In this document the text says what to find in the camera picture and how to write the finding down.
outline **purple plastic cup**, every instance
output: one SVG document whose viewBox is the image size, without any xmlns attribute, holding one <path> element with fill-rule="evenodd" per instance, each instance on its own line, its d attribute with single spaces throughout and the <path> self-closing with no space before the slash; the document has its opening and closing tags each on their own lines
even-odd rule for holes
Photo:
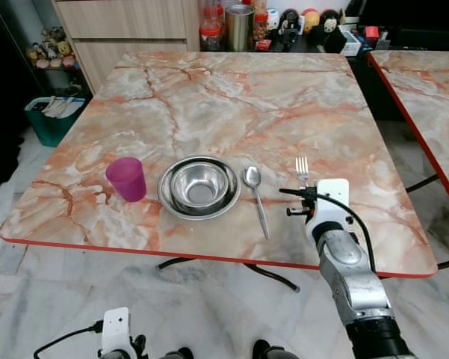
<svg viewBox="0 0 449 359">
<path fill-rule="evenodd" d="M 106 178 L 128 202 L 137 202 L 146 194 L 143 165 L 135 157 L 122 157 L 106 168 Z"/>
</svg>

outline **metal canister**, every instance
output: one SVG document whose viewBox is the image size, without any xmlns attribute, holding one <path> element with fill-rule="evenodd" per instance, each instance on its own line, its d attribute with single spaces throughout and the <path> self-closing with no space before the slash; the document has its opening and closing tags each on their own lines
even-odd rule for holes
<svg viewBox="0 0 449 359">
<path fill-rule="evenodd" d="M 253 44 L 254 8 L 232 5 L 226 9 L 226 45 L 228 51 L 247 51 Z"/>
</svg>

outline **wooden cabinet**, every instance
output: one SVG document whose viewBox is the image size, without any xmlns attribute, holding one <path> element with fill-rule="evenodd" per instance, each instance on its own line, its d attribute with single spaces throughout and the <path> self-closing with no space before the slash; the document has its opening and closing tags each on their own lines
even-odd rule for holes
<svg viewBox="0 0 449 359">
<path fill-rule="evenodd" d="M 75 42 L 91 86 L 97 92 L 125 52 L 187 51 L 185 43 L 87 43 Z"/>
<path fill-rule="evenodd" d="M 52 0 L 93 93 L 125 52 L 199 51 L 199 0 Z"/>
</svg>

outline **red table edge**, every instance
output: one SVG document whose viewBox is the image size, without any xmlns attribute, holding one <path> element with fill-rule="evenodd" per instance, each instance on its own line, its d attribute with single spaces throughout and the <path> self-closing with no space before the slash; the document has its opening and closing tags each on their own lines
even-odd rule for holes
<svg viewBox="0 0 449 359">
<path fill-rule="evenodd" d="M 437 162 L 435 156 L 432 154 L 432 151 L 428 147 L 427 142 L 425 142 L 423 136 L 418 131 L 417 126 L 415 125 L 415 123 L 413 122 L 412 118 L 410 117 L 410 114 L 405 109 L 405 106 L 403 105 L 403 103 L 400 101 L 398 95 L 395 93 L 394 88 L 391 86 L 390 82 L 388 81 L 387 77 L 385 76 L 385 73 L 383 73 L 383 71 L 380 68 L 379 64 L 377 63 L 377 61 L 373 57 L 372 52 L 369 52 L 368 56 L 369 56 L 369 59 L 370 59 L 371 63 L 374 65 L 374 68 L 377 71 L 377 74 L 380 76 L 380 78 L 382 79 L 383 83 L 387 87 L 388 92 L 394 98 L 395 103 L 397 103 L 397 106 L 400 109 L 400 112 L 402 113 L 402 115 L 405 117 L 406 122 L 412 128 L 412 131 L 413 131 L 415 137 L 417 138 L 418 143 L 423 148 L 423 150 L 425 152 L 425 155 L 427 155 L 427 158 L 430 160 L 430 163 L 432 164 L 433 169 L 439 175 L 439 179 L 442 181 L 442 184 L 445 187 L 445 191 L 447 191 L 448 196 L 449 196 L 449 180 L 448 180 L 447 176 L 445 175 L 445 172 L 440 167 L 440 165 Z"/>
<path fill-rule="evenodd" d="M 256 264 L 260 266 L 274 266 L 274 267 L 285 267 L 285 268 L 298 268 L 298 269 L 313 269 L 318 270 L 319 266 L 311 266 L 308 264 L 297 264 L 297 263 L 281 263 L 272 262 L 267 260 L 246 260 L 238 258 L 228 258 L 228 257 L 216 257 L 216 256 L 203 256 L 199 254 L 183 254 L 183 253 L 173 253 L 173 252 L 156 252 L 147 251 L 141 249 L 128 249 L 128 248 L 110 248 L 110 247 L 99 247 L 94 245 L 72 245 L 68 243 L 54 243 L 54 242 L 40 242 L 40 241 L 28 241 L 26 239 L 2 239 L 9 243 L 18 243 L 21 245 L 41 245 L 45 247 L 59 247 L 59 248 L 71 248 L 71 249 L 81 249 L 90 251 L 108 251 L 108 252 L 120 252 L 120 253 L 133 253 L 133 254 L 151 254 L 155 256 L 162 257 L 181 257 L 181 258 L 192 258 L 194 260 L 215 260 L 218 262 L 232 262 L 241 264 Z M 412 278 L 412 279 L 422 279 L 430 278 L 438 271 L 437 267 L 433 273 L 429 274 L 402 274 L 402 273 L 390 273 L 387 271 L 378 271 L 377 275 L 381 277 L 396 277 L 396 278 Z"/>
</svg>

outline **cabinet drawer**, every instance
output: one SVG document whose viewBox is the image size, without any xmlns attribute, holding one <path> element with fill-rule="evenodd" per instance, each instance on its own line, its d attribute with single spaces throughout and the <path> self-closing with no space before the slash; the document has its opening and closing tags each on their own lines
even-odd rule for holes
<svg viewBox="0 0 449 359">
<path fill-rule="evenodd" d="M 86 0 L 56 4 L 72 38 L 186 38 L 182 0 Z"/>
<path fill-rule="evenodd" d="M 99 90 L 103 82 L 125 52 L 133 51 L 182 51 L 188 47 L 185 43 L 98 43 L 75 42 L 75 48 L 81 60 L 94 93 Z"/>
</svg>

